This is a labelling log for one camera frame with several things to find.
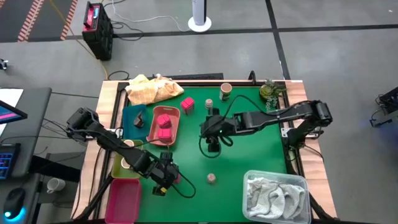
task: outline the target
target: mug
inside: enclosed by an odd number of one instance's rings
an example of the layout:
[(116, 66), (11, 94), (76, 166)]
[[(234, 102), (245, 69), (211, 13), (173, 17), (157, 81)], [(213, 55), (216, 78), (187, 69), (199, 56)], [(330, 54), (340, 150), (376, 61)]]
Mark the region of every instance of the mug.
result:
[(56, 191), (60, 191), (65, 187), (65, 181), (58, 178), (51, 178), (47, 182), (47, 193), (52, 194)]

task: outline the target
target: gray cloth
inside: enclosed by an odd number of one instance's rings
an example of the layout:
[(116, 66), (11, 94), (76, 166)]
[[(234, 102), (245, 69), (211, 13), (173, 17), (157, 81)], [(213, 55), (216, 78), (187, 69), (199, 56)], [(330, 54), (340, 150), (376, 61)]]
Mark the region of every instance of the gray cloth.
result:
[(280, 184), (263, 177), (248, 180), (250, 217), (294, 219), (303, 209), (305, 190), (296, 185)]

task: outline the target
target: wooden table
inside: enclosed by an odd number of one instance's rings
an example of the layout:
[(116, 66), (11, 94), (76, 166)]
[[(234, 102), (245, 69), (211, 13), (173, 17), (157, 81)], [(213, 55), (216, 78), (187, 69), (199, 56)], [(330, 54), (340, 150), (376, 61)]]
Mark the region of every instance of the wooden table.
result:
[[(307, 96), (305, 94), (304, 84), (299, 80), (275, 80), (278, 82), (285, 82), (287, 89), (287, 98), (289, 100), (289, 104), (294, 104), (299, 101), (307, 100)], [(104, 81), (101, 93), (99, 94), (98, 104), (96, 112), (99, 116), (100, 123), (105, 127), (109, 128), (111, 125), (113, 108), (115, 105), (115, 99), (117, 94), (117, 88), (119, 82), (126, 81)], [(246, 82), (251, 83), (250, 80), (177, 80), (178, 83), (195, 83), (195, 82), (208, 82), (208, 83), (223, 83), (223, 82)], [(124, 107), (125, 94), (122, 94), (119, 103), (118, 116), (116, 118), (116, 127), (120, 127), (121, 125), (121, 117), (122, 110)], [(285, 105), (283, 100), (280, 99), (280, 107), (284, 108)], [(294, 126), (298, 126), (301, 121), (295, 121)], [(319, 144), (317, 140), (306, 140), (306, 145), (320, 151)], [(85, 161), (83, 164), (83, 168), (81, 170), (81, 192), (80, 192), (80, 202), (78, 204), (77, 212), (75, 217), (79, 216), (79, 214), (83, 211), (83, 209), (88, 205), (89, 195), (92, 191), (91, 198), (97, 192), (98, 185), (100, 182), (100, 175), (102, 170), (102, 165), (104, 161), (104, 150), (100, 150), (100, 147), (97, 145), (95, 141), (90, 141), (87, 146)], [(95, 167), (96, 156), (99, 153), (99, 159), (97, 166)], [(331, 192), (328, 183), (328, 177), (326, 176), (325, 167), (323, 165), (323, 161), (319, 155), (306, 150), (305, 148), (300, 150), (300, 156), (302, 160), (304, 176), (307, 179), (309, 189), (315, 200), (322, 206), (322, 208), (331, 216), (336, 217), (335, 206), (333, 204), (333, 199), (331, 197)], [(112, 153), (111, 159), (109, 161), (109, 167), (107, 173), (111, 170), (113, 164), (114, 153)], [(91, 183), (94, 175), (94, 184), (91, 189)], [(103, 218), (105, 216), (106, 204), (108, 202), (108, 190), (105, 192), (102, 203), (101, 210), (99, 213), (99, 217)], [(73, 205), (73, 210), (75, 210), (77, 203), (76, 193), (75, 204)]]

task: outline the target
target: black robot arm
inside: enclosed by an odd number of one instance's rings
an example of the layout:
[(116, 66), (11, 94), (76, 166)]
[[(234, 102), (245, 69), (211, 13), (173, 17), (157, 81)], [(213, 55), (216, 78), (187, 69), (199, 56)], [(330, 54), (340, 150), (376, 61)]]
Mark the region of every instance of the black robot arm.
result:
[(268, 125), (303, 119), (303, 123), (299, 127), (287, 132), (289, 146), (300, 147), (307, 134), (316, 127), (328, 126), (333, 121), (327, 104), (315, 100), (303, 101), (289, 108), (269, 113), (262, 111), (235, 113), (232, 118), (220, 115), (217, 108), (210, 110), (209, 114), (206, 121), (201, 124), (201, 137), (206, 138), (206, 142), (210, 144), (217, 144), (217, 141), (213, 141), (217, 138), (223, 140), (228, 136), (254, 134)]
[(154, 180), (157, 183), (154, 194), (164, 195), (178, 177), (178, 166), (172, 162), (171, 152), (162, 153), (159, 159), (147, 150), (128, 146), (116, 134), (104, 129), (98, 121), (97, 113), (88, 108), (79, 108), (67, 123), (69, 137), (73, 139), (94, 137), (103, 149), (122, 155), (134, 172)]

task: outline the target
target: gray floor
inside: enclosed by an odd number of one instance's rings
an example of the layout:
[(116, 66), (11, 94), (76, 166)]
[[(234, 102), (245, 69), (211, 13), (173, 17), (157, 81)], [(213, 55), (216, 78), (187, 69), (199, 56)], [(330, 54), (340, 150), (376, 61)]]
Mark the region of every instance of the gray floor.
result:
[[(85, 4), (78, 2), (74, 30), (81, 29)], [(263, 0), (212, 0), (208, 4), (212, 29), (270, 27)], [(272, 5), (278, 27), (378, 25), (398, 20), (396, 1), (272, 0)], [(120, 14), (131, 19), (174, 16), (183, 29), (190, 7), (189, 1), (181, 0), (127, 0), (116, 5)], [(108, 6), (107, 11), (113, 18), (113, 8)], [(177, 30), (169, 19), (131, 25), (145, 32)], [(308, 97), (327, 102), (334, 117), (320, 145), (338, 216), (348, 221), (397, 223), (397, 127), (374, 129), (368, 119), (376, 110), (375, 97), (398, 84), (398, 30), (293, 32), (281, 33), (280, 38), (292, 79), (304, 80)], [(8, 75), (0, 73), (0, 86), (49, 86), (65, 93), (99, 94), (103, 71), (74, 40), (0, 44), (0, 54), (12, 63)], [(113, 59), (105, 66), (109, 72), (127, 70), (132, 77), (223, 72), (225, 78), (245, 79), (255, 70), (259, 78), (283, 78), (270, 33), (115, 40)], [(81, 106), (94, 109), (96, 100), (53, 95), (46, 117), (65, 122)], [(41, 139), (37, 152), (46, 146), (50, 152), (84, 149), (73, 141)], [(57, 214), (61, 214), (58, 218), (70, 214), (68, 209), (49, 211), (43, 209), (40, 218), (46, 221), (41, 223), (54, 221)]]

